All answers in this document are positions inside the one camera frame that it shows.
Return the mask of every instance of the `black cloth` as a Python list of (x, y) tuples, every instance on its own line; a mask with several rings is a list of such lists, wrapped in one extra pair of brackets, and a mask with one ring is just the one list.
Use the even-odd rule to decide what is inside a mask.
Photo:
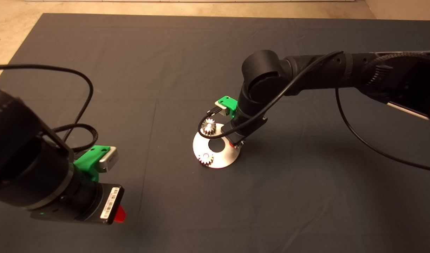
[[(233, 165), (199, 165), (197, 123), (218, 98), (238, 96), (243, 60), (262, 49), (281, 58), (430, 50), (430, 21), (44, 14), (11, 63), (93, 80), (81, 122), (119, 149), (100, 181), (125, 187), (127, 219), (37, 221), (0, 203), (0, 252), (430, 252), (430, 171), (355, 139), (333, 90), (282, 99)], [(52, 128), (73, 120), (87, 92), (79, 77), (37, 70), (5, 71), (0, 88)], [(370, 143), (430, 165), (429, 122), (354, 89), (340, 95)], [(75, 130), (67, 143), (90, 139)]]

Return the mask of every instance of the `black cable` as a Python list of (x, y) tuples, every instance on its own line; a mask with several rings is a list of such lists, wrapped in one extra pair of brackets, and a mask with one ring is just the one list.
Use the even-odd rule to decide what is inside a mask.
[(320, 64), (321, 62), (325, 61), (326, 59), (336, 56), (340, 53), (343, 53), (343, 51), (334, 51), (332, 53), (328, 53), (320, 58), (318, 58), (317, 60), (315, 60), (314, 62), (312, 62), (309, 66), (307, 66), (303, 71), (301, 71), (295, 78), (293, 78), (293, 80), (273, 99), (271, 100), (271, 102), (269, 102), (261, 111), (259, 111), (257, 114), (255, 114), (253, 117), (251, 117), (250, 119), (248, 119), (247, 121), (243, 122), (242, 124), (236, 126), (235, 128), (232, 128), (229, 131), (226, 131), (222, 134), (216, 135), (216, 136), (207, 136), (204, 133), (201, 132), (201, 125), (202, 123), (204, 123), (204, 121), (210, 117), (213, 116), (215, 113), (212, 110), (210, 110), (209, 112), (207, 112), (207, 114), (204, 116), (204, 118), (202, 118), (202, 120), (199, 122), (198, 125), (198, 133), (207, 139), (218, 139), (218, 138), (222, 138), (225, 136), (228, 136), (232, 133), (235, 133), (236, 131), (247, 127), (248, 125), (252, 124), (255, 120), (257, 120), (259, 117), (261, 117), (263, 114), (265, 114), (274, 104), (276, 104), (276, 102), (279, 101), (279, 99), (281, 99), (281, 97), (284, 96), (284, 94), (289, 90), (289, 88), (291, 88), (296, 82), (298, 82), (300, 80), (300, 78), (302, 78), (307, 72), (311, 71), (314, 67), (316, 67), (318, 64)]
[(72, 148), (73, 152), (77, 153), (80, 151), (84, 151), (84, 150), (87, 150), (87, 149), (93, 147), (93, 145), (95, 145), (96, 141), (98, 140), (98, 132), (91, 125), (82, 124), (82, 123), (73, 123), (73, 124), (69, 124), (69, 125), (63, 125), (63, 126), (60, 126), (58, 128), (53, 128), (52, 131), (55, 133), (59, 133), (59, 132), (67, 131), (67, 130), (72, 130), (73, 128), (84, 128), (85, 130), (89, 131), (93, 137), (93, 139), (90, 143), (83, 145), (83, 146)]
[(340, 112), (341, 118), (345, 122), (345, 124), (348, 127), (348, 129), (351, 131), (351, 133), (353, 133), (354, 136), (356, 136), (357, 139), (359, 139), (359, 141), (361, 141), (363, 144), (365, 144), (368, 148), (371, 148), (372, 150), (376, 151), (377, 153), (379, 153), (379, 154), (381, 154), (381, 155), (383, 155), (383, 156), (385, 156), (387, 158), (390, 158), (391, 160), (394, 160), (396, 162), (401, 162), (401, 163), (406, 164), (406, 165), (410, 165), (410, 166), (413, 166), (413, 167), (416, 167), (416, 168), (420, 168), (420, 169), (424, 169), (424, 170), (430, 171), (430, 167), (429, 166), (420, 165), (418, 163), (408, 162), (406, 160), (399, 159), (397, 157), (394, 157), (394, 156), (392, 156), (390, 154), (385, 153), (384, 151), (381, 151), (381, 150), (373, 147), (371, 144), (369, 144), (368, 142), (366, 142), (366, 140), (364, 140), (363, 138), (361, 138), (360, 135), (358, 135), (358, 133), (354, 130), (354, 128), (350, 125), (350, 123), (346, 119), (345, 113), (343, 112), (343, 108), (342, 108), (341, 103), (340, 103), (340, 95), (339, 95), (339, 92), (338, 92), (338, 88), (335, 88), (335, 99), (337, 100), (337, 106), (338, 106), (338, 110)]
[[(77, 114), (75, 120), (73, 121), (73, 124), (77, 124), (79, 122), (80, 118), (82, 117), (82, 114), (84, 114), (85, 110), (87, 109), (87, 106), (90, 103), (90, 100), (93, 96), (93, 84), (91, 80), (83, 73), (74, 70), (74, 69), (68, 69), (66, 67), (56, 67), (56, 66), (50, 66), (50, 65), (41, 65), (41, 64), (6, 64), (6, 65), (0, 65), (0, 70), (8, 70), (8, 69), (43, 69), (43, 70), (52, 70), (52, 71), (59, 71), (59, 72), (67, 72), (71, 74), (78, 75), (82, 77), (87, 84), (89, 85), (89, 93), (87, 95), (87, 98), (85, 99), (85, 102), (80, 109), (79, 113)], [(64, 135), (63, 140), (64, 142), (67, 141), (69, 138), (73, 128), (70, 128)]]

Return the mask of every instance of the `white label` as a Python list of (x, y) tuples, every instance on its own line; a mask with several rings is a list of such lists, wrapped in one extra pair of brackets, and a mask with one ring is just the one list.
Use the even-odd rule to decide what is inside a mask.
[(109, 197), (107, 198), (106, 205), (104, 206), (103, 212), (101, 213), (101, 219), (109, 218), (110, 211), (112, 211), (113, 204), (117, 199), (118, 192), (120, 191), (120, 187), (113, 187), (110, 191)]

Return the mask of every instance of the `red tab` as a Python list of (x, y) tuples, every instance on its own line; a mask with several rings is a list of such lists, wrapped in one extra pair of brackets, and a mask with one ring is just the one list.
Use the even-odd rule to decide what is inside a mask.
[(126, 212), (123, 209), (122, 205), (119, 205), (113, 221), (123, 223), (125, 219), (126, 219)]

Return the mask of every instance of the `metal gear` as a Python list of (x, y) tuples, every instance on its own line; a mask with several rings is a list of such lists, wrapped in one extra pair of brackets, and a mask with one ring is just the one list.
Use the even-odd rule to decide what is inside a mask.
[(204, 123), (202, 123), (201, 129), (205, 135), (212, 135), (216, 130), (215, 120), (211, 118), (206, 119)]
[(213, 160), (214, 160), (214, 156), (212, 154), (209, 153), (204, 153), (204, 154), (199, 154), (198, 155), (198, 160), (203, 164), (203, 165), (210, 165)]

